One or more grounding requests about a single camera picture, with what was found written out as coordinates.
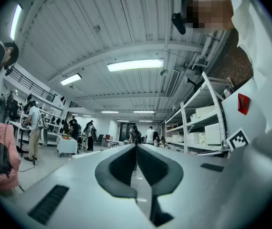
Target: railing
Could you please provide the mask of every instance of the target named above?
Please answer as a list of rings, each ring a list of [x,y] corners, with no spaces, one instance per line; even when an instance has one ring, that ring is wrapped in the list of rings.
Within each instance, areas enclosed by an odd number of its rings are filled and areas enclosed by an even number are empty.
[[[74,102],[70,102],[69,107],[70,108],[82,108],[82,106],[80,106],[80,105],[78,105],[78,104],[76,104]]]
[[[17,69],[13,69],[11,72],[10,76],[18,81],[20,84],[25,86],[27,89],[30,89],[33,91],[35,94],[43,97],[44,99],[53,102],[54,100],[54,95],[49,93],[48,91],[42,89],[40,86],[35,84],[33,81],[28,79],[26,76],[24,76],[22,73],[20,73]]]

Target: rectangular light fixture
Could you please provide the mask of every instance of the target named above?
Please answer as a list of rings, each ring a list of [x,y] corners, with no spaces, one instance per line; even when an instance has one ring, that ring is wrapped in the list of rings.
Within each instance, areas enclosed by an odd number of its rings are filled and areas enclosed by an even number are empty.
[[[14,13],[14,17],[13,17],[13,21],[12,21],[11,33],[10,33],[10,37],[12,38],[12,40],[14,40],[14,37],[15,37],[17,22],[18,22],[18,18],[20,16],[20,14],[21,14],[21,6],[19,4],[17,4],[16,9],[15,9],[15,13]]]
[[[75,75],[73,75],[73,76],[71,76],[71,77],[68,77],[67,79],[65,79],[65,80],[62,80],[61,81],[61,84],[63,85],[63,86],[65,86],[65,85],[67,85],[67,84],[69,84],[69,83],[71,83],[71,82],[75,82],[75,81],[77,81],[77,80],[80,80],[82,78],[82,76],[79,74],[79,73],[77,73],[77,74],[75,74]]]
[[[101,111],[103,114],[117,114],[118,111]]]
[[[133,111],[134,113],[155,113],[155,111]]]
[[[113,71],[124,71],[132,69],[144,69],[144,68],[163,68],[163,59],[143,59],[143,60],[132,60],[118,63],[109,63],[107,68],[110,72]]]

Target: white ceiling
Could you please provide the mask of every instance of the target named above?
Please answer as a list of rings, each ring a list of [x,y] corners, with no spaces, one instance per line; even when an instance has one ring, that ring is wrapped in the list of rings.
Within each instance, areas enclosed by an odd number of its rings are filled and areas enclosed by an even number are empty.
[[[33,5],[24,11],[26,19],[16,39],[19,64],[84,108],[129,111],[115,115],[117,119],[152,119],[152,114],[132,111],[155,110],[156,120],[162,120],[187,94],[165,97],[173,70],[201,52],[207,36],[192,29],[180,35],[172,25],[171,14],[180,12],[180,0],[22,1],[26,8]],[[164,58],[169,74],[162,78],[161,69],[109,72],[106,67],[146,58]],[[73,83],[73,89],[60,84],[75,73],[82,79]]]

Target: red paper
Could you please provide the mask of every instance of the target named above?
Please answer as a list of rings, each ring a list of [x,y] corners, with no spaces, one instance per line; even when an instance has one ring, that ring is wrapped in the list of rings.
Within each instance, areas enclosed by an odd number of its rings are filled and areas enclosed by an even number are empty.
[[[250,98],[243,94],[238,94],[238,111],[246,115],[249,110],[249,106]]]

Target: black hair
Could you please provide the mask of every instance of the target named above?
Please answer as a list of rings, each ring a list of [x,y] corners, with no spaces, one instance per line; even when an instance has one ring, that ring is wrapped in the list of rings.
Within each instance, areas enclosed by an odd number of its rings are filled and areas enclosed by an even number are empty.
[[[20,50],[18,49],[18,46],[15,44],[15,42],[5,42],[3,44],[6,48],[9,48],[9,47],[12,47],[13,48],[13,51],[11,52],[11,58],[9,60],[9,65],[12,65],[14,64],[17,59],[18,59],[18,56],[20,54]]]
[[[205,24],[199,23],[199,11],[193,9],[193,0],[181,0],[181,16],[186,18],[187,24],[192,28],[205,28]]]

